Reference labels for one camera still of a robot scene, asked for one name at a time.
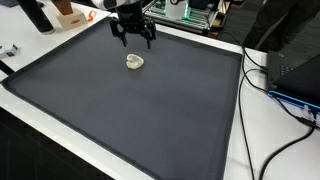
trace white table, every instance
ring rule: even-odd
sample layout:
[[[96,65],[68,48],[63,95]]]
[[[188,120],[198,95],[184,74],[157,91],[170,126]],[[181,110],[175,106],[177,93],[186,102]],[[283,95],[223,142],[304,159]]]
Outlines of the white table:
[[[56,32],[48,36],[40,35],[20,7],[10,9],[0,6],[0,22],[5,25],[0,26],[0,43],[15,43],[18,47],[21,47],[17,56],[4,59],[4,62],[13,70],[26,66],[110,14],[95,9],[97,16],[92,24],[64,32],[52,16],[56,10],[47,2],[45,4],[44,11],[56,28]],[[92,8],[82,5],[73,4],[73,6],[79,8],[85,14],[92,10]],[[236,45],[160,25],[157,25],[157,29],[200,43],[241,53],[241,48]],[[253,50],[248,50],[248,53],[257,63],[265,64],[266,54]],[[246,61],[246,69],[253,67],[254,65]],[[5,77],[6,75],[0,72],[0,80]],[[254,84],[264,86],[265,78],[263,75],[254,72],[249,77]],[[275,101],[253,89],[248,83],[244,83],[241,97],[249,147],[257,178],[262,163],[271,152],[304,135],[308,128],[296,122]],[[151,179],[140,170],[63,125],[58,120],[13,96],[2,86],[0,86],[0,106],[115,179]],[[288,108],[297,115],[303,114],[299,108],[292,106],[288,106]],[[316,131],[309,139],[278,155],[269,165],[264,180],[319,179],[317,177],[317,172],[320,169],[319,136],[319,132]],[[251,179],[238,106],[234,115],[224,179]]]

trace wire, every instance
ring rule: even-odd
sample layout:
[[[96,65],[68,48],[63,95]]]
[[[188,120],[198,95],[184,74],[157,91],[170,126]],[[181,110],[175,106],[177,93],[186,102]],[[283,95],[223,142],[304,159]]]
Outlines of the wire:
[[[251,160],[251,155],[250,155],[250,149],[249,149],[249,145],[248,145],[248,139],[247,139],[247,134],[246,134],[246,130],[245,130],[245,126],[244,126],[244,120],[243,120],[243,114],[242,114],[242,107],[241,107],[241,89],[242,89],[242,85],[244,80],[247,77],[247,74],[251,71],[260,71],[260,72],[264,72],[261,69],[250,69],[248,71],[246,71],[244,73],[244,76],[241,79],[240,82],[240,87],[239,87],[239,92],[238,92],[238,104],[239,104],[239,112],[240,112],[240,120],[241,120],[241,127],[242,127],[242,132],[243,132],[243,136],[244,136],[244,141],[245,141],[245,145],[246,145],[246,149],[247,149],[247,154],[248,154],[248,160],[249,160],[249,164],[250,164],[250,171],[251,171],[251,176],[252,176],[252,180],[255,180],[254,177],[254,170],[253,170],[253,165],[252,165],[252,160]]]
[[[242,47],[242,50],[244,51],[244,54],[249,58],[249,60],[250,60],[253,64],[255,64],[256,66],[258,66],[259,68],[261,68],[261,69],[263,69],[263,70],[268,70],[267,67],[261,66],[261,65],[259,65],[258,63],[256,63],[256,62],[249,56],[249,54],[247,53],[245,47],[243,47],[242,44],[240,43],[240,41],[237,40],[231,33],[228,33],[228,32],[221,32],[221,33],[228,34],[229,36],[231,36],[232,39],[234,39],[234,40],[238,43],[238,45]]]
[[[289,114],[290,116],[295,118],[300,123],[302,123],[302,124],[304,124],[304,125],[306,125],[306,126],[308,126],[310,128],[320,129],[315,122],[309,121],[309,120],[307,120],[307,119],[305,119],[303,117],[298,117],[298,116],[293,115],[279,99],[277,99],[277,98],[274,98],[274,99],[280,104],[280,106],[283,108],[283,110],[287,114]]]
[[[259,176],[259,180],[263,180],[263,175],[269,165],[269,163],[271,162],[271,160],[277,156],[279,153],[281,153],[282,151],[284,151],[285,149],[287,149],[288,147],[300,142],[300,141],[303,141],[305,139],[307,139],[308,137],[310,137],[312,135],[312,133],[314,132],[314,128],[310,128],[310,130],[307,132],[307,134],[305,134],[304,136],[302,136],[301,138],[298,138],[294,141],[291,141],[289,143],[287,143],[286,145],[282,146],[281,148],[279,148],[278,150],[276,150],[275,152],[273,152],[269,158],[264,162],[263,166],[262,166],[262,169],[261,169],[261,173],[260,173],[260,176]]]
[[[242,71],[243,71],[243,73],[244,73],[244,77],[247,79],[247,81],[250,83],[251,86],[253,86],[253,87],[256,88],[256,89],[259,89],[259,90],[262,91],[262,92],[268,93],[265,89],[262,89],[262,88],[260,88],[260,87],[258,87],[258,86],[256,86],[256,85],[254,85],[254,84],[250,81],[250,79],[247,77],[247,75],[245,74],[246,71],[245,71],[245,69],[244,69],[244,61],[245,61],[245,55],[244,55],[244,54],[246,54],[246,49],[241,45],[241,43],[240,43],[232,34],[230,34],[230,33],[228,33],[228,32],[224,32],[224,33],[230,35],[230,36],[239,44],[239,46],[242,48],[242,66],[241,66],[241,68],[242,68]],[[263,66],[261,66],[262,71],[267,73],[267,70],[264,69],[264,68],[262,68],[262,67],[263,67]]]

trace black mat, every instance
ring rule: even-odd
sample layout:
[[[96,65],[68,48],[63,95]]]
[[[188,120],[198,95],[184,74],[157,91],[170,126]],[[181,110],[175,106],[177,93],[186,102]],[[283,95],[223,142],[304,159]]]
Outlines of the black mat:
[[[13,7],[18,5],[18,2],[16,0],[0,0],[0,5]]]
[[[241,55],[160,32],[150,50],[128,42],[106,20],[3,85],[156,179],[222,179]],[[145,65],[127,69],[129,53]]]

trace orange object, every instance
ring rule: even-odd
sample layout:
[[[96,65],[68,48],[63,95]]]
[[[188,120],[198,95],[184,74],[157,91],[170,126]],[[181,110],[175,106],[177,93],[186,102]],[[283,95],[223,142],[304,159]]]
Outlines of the orange object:
[[[90,11],[89,13],[89,19],[88,19],[88,22],[92,22],[93,21],[93,18],[96,16],[97,12],[95,12],[94,10]]]

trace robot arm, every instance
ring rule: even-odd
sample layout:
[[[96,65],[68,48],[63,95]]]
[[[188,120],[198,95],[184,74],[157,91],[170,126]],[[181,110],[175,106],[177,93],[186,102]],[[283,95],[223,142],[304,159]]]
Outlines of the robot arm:
[[[121,6],[126,3],[127,0],[91,0],[92,3],[101,10],[108,10]]]
[[[153,20],[144,19],[140,0],[92,0],[92,2],[101,10],[116,8],[119,18],[113,18],[110,26],[112,35],[118,37],[124,46],[127,46],[126,33],[132,33],[144,37],[150,48],[150,41],[156,39],[156,26]]]

